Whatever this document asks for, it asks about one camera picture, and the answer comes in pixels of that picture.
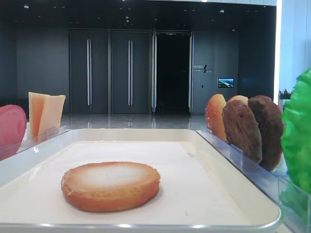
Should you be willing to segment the green lettuce leaf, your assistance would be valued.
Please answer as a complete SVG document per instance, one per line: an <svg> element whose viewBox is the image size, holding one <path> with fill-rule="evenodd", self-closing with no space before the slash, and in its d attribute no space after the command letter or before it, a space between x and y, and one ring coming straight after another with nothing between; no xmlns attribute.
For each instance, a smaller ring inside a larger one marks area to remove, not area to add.
<svg viewBox="0 0 311 233"><path fill-rule="evenodd" d="M291 100L284 105L281 137L287 174L293 184L311 193L311 70L296 79Z"/></svg>

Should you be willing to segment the front brown meat patty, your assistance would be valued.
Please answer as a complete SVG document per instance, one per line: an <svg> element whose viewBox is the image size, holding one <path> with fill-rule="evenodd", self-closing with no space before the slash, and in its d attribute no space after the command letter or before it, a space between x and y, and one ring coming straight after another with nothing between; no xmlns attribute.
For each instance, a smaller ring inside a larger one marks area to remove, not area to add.
<svg viewBox="0 0 311 233"><path fill-rule="evenodd" d="M223 108L222 118L228 143L259 164L262 161L261 134L248 105L241 100L229 101Z"/></svg>

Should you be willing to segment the brown meat patty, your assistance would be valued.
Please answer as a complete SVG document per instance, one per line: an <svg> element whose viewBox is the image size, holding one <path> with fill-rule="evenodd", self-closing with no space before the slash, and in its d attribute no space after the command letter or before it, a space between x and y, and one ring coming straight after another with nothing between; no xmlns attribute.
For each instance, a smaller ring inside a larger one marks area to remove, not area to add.
<svg viewBox="0 0 311 233"><path fill-rule="evenodd" d="M272 171L279 164L283 152L282 110L271 98L263 95L251 97L248 106L255 116L261 134L262 161L259 165L267 171Z"/></svg>
<svg viewBox="0 0 311 233"><path fill-rule="evenodd" d="M241 100L229 101L223 108L222 118L228 143L259 164L262 161L261 134L248 105Z"/></svg>

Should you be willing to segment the pale yellow cheese slice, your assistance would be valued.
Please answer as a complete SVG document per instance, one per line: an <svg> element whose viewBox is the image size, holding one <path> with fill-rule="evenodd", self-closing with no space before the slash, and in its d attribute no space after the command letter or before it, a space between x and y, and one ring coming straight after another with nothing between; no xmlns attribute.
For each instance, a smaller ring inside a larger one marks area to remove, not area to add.
<svg viewBox="0 0 311 233"><path fill-rule="evenodd" d="M44 134L53 128L59 128L66 96L47 95L44 99L38 134Z"/></svg>

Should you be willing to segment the rear brown meat patty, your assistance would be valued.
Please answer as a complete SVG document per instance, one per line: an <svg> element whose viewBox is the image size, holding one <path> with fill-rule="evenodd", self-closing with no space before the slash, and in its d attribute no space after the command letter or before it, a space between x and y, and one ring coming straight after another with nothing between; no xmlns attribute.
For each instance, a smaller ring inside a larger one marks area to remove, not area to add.
<svg viewBox="0 0 311 233"><path fill-rule="evenodd" d="M259 165L267 171L272 171L279 164L283 152L282 110L271 98L263 95L251 97L248 106L255 116L261 134L262 161Z"/></svg>

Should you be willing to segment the orange cheese slice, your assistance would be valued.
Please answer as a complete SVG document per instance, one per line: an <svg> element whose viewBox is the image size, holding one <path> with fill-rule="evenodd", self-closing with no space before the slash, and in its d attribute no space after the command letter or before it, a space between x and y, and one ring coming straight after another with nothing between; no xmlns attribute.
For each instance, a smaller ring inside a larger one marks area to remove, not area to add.
<svg viewBox="0 0 311 233"><path fill-rule="evenodd" d="M49 95L29 92L28 96L29 96L30 138L34 138L38 136L43 107Z"/></svg>

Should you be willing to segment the bun slice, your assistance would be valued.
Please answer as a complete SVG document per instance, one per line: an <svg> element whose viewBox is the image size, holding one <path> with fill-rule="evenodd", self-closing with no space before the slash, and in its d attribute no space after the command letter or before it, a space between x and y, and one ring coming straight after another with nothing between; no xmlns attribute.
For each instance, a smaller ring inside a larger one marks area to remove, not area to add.
<svg viewBox="0 0 311 233"><path fill-rule="evenodd" d="M223 123L223 108L226 101L222 94L213 95L206 106L206 123L207 127L223 141L227 141Z"/></svg>
<svg viewBox="0 0 311 233"><path fill-rule="evenodd" d="M234 101L234 100L241 100L246 105L248 104L248 97L246 97L246 96L236 95L236 96L233 96L232 98L230 98L228 100L228 102L231 102L231 101Z"/></svg>

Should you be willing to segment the open glass door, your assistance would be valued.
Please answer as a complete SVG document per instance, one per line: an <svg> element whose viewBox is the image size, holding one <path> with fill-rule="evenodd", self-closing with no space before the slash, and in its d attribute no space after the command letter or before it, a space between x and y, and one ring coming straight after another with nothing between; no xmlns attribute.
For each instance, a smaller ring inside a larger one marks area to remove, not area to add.
<svg viewBox="0 0 311 233"><path fill-rule="evenodd" d="M153 31L153 114L191 114L193 40L192 31Z"/></svg>

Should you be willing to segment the grey double door middle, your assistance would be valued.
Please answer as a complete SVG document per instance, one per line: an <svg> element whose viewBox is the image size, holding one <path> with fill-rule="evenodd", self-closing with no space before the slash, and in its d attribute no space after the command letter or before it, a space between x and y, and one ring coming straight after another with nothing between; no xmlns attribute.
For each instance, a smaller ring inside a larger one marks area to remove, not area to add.
<svg viewBox="0 0 311 233"><path fill-rule="evenodd" d="M149 113L149 33L113 31L112 113Z"/></svg>

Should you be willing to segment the white rectangular tray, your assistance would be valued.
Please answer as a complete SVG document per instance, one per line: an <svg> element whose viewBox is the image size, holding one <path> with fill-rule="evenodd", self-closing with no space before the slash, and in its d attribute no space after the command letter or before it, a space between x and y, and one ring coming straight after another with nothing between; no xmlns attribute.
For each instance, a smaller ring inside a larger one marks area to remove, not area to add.
<svg viewBox="0 0 311 233"><path fill-rule="evenodd" d="M71 168L106 161L154 167L158 195L122 212L69 205L61 179ZM199 133L179 129L77 129L0 164L3 233L273 233L281 208Z"/></svg>

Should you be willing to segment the grey double door left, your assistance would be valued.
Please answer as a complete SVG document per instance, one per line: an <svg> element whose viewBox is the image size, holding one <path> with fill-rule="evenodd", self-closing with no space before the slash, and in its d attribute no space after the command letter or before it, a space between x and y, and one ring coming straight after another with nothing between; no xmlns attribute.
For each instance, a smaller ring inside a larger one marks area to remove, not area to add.
<svg viewBox="0 0 311 233"><path fill-rule="evenodd" d="M108 112L108 33L71 30L70 106L75 114Z"/></svg>

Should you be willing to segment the left clear acrylic rack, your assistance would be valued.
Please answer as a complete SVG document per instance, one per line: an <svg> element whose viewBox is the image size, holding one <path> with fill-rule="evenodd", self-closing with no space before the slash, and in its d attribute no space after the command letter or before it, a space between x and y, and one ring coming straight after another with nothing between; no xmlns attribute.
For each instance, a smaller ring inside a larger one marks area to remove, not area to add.
<svg viewBox="0 0 311 233"><path fill-rule="evenodd" d="M53 128L37 137L1 147L0 160L3 161L17 154L24 153L24 151L28 153L32 149L35 153L39 152L40 154L47 149L52 149L52 151L55 152L66 144L66 142L61 142L61 140L63 135L69 131L70 129L66 126L61 128Z"/></svg>

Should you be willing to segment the right clear acrylic rack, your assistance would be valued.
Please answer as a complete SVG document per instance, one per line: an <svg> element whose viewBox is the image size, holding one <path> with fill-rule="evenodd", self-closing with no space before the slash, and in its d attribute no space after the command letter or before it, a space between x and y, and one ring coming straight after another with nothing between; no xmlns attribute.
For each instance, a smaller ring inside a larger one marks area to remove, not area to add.
<svg viewBox="0 0 311 233"><path fill-rule="evenodd" d="M285 226L293 233L311 231L311 195L296 186L290 177L269 172L244 156L242 151L216 137L209 129L197 131L237 170L284 211Z"/></svg>

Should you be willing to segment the wall logo sign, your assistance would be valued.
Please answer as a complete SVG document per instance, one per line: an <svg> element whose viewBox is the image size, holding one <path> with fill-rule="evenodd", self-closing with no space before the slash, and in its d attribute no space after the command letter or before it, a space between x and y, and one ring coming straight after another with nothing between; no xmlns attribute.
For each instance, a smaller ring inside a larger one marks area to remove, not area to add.
<svg viewBox="0 0 311 233"><path fill-rule="evenodd" d="M203 73L212 73L213 69L209 69L207 65L194 65L193 71L199 71Z"/></svg>

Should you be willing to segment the small wall screen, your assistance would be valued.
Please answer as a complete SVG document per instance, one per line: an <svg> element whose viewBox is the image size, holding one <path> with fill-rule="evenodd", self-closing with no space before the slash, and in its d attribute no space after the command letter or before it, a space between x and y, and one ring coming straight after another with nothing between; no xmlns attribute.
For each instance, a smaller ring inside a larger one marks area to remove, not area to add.
<svg viewBox="0 0 311 233"><path fill-rule="evenodd" d="M218 78L217 87L218 88L233 88L234 79L233 78Z"/></svg>

